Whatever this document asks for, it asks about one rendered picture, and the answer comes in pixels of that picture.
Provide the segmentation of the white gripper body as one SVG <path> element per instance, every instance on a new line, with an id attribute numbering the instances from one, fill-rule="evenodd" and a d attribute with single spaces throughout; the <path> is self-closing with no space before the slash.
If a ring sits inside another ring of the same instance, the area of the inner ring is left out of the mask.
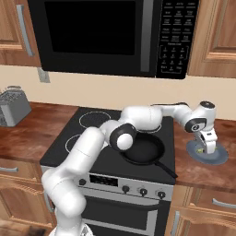
<path id="1" fill-rule="evenodd" d="M 206 153 L 207 154 L 214 153 L 216 148 L 216 143 L 218 140 L 217 135 L 214 132 L 205 132 L 204 138 L 205 138 Z"/>

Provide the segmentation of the black frying pan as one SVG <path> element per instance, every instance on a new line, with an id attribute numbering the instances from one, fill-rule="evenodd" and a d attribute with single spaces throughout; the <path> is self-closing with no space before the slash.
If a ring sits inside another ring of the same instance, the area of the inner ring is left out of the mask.
<path id="1" fill-rule="evenodd" d="M 176 179 L 173 139 L 165 143 L 158 136 L 138 133 L 134 144 L 120 155 L 136 166 L 138 176 L 148 181 Z"/>

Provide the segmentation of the grey-blue round plate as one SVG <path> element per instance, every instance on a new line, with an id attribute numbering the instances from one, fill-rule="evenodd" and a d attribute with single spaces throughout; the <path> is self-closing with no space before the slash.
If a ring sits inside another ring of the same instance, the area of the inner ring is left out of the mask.
<path id="1" fill-rule="evenodd" d="M 217 143 L 215 152 L 212 154 L 197 153 L 198 148 L 201 148 L 201 145 L 196 140 L 191 140 L 186 145 L 189 156 L 204 164 L 221 165 L 229 158 L 227 150 L 220 143 Z"/>

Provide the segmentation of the wooden drawer front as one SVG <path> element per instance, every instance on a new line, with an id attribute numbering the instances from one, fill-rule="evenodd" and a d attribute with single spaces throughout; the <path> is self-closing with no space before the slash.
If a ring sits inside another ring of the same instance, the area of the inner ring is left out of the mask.
<path id="1" fill-rule="evenodd" d="M 193 190 L 189 205 L 195 209 L 231 214 L 236 217 L 236 209 L 213 205 L 212 198 L 236 205 L 236 194 L 200 188 Z"/>
<path id="2" fill-rule="evenodd" d="M 40 164 L 30 161 L 14 160 L 14 159 L 0 159 L 0 167 L 16 168 L 18 172 L 4 172 L 0 171 L 1 176 L 19 178 L 22 180 L 39 183 L 41 181 Z"/>

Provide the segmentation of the wooden base cupboard door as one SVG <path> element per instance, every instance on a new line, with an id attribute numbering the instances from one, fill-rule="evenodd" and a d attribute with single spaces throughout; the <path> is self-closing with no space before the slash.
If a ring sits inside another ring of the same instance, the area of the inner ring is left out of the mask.
<path id="1" fill-rule="evenodd" d="M 175 211 L 180 220 L 175 236 L 236 236 L 236 217 L 227 214 L 172 206 L 164 236 L 171 236 Z"/>
<path id="2" fill-rule="evenodd" d="M 0 177 L 0 200 L 10 220 L 39 226 L 51 231 L 55 217 L 45 203 L 40 183 Z"/>

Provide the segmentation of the black oven door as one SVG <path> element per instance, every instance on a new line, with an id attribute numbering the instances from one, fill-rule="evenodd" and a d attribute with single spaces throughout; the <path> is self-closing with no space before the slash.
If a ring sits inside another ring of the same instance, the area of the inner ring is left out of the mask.
<path id="1" fill-rule="evenodd" d="M 164 236 L 171 203 L 138 205 L 87 196 L 82 218 L 95 236 Z"/>

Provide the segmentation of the black microwave oven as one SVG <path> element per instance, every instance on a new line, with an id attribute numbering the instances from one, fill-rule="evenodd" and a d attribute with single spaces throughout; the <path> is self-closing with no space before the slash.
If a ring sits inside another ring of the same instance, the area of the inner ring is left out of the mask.
<path id="1" fill-rule="evenodd" d="M 184 79 L 199 0 L 28 0 L 45 71 Z"/>

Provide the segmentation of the black microwave door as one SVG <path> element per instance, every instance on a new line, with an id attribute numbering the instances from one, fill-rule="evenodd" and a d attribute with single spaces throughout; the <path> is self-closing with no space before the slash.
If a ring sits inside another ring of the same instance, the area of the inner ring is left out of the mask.
<path id="1" fill-rule="evenodd" d="M 153 3 L 148 72 L 140 66 L 143 1 L 28 0 L 42 69 L 154 77 L 161 0 Z"/>

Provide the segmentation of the silver toaster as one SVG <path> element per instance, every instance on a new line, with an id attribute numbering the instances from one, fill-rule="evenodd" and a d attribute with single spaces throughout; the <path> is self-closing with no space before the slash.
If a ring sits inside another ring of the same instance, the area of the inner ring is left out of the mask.
<path id="1" fill-rule="evenodd" d="M 0 94 L 0 126 L 14 127 L 30 112 L 30 103 L 21 86 L 8 86 Z"/>

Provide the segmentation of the wooden wall cupboard door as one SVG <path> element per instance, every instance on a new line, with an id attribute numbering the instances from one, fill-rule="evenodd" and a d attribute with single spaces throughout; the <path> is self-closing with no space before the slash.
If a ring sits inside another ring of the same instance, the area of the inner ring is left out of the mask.
<path id="1" fill-rule="evenodd" d="M 24 5 L 24 20 L 34 56 L 29 57 L 18 22 L 17 5 Z M 28 0 L 0 0 L 0 65 L 41 66 Z"/>
<path id="2" fill-rule="evenodd" d="M 200 0 L 187 74 L 236 78 L 236 0 Z"/>

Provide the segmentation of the grey wall outlet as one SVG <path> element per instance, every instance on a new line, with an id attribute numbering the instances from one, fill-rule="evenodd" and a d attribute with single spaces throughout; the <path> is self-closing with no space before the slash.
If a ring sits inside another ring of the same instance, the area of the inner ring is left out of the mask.
<path id="1" fill-rule="evenodd" d="M 38 67 L 37 71 L 38 71 L 40 82 L 42 83 L 50 82 L 49 74 L 47 71 L 44 71 L 41 67 Z"/>

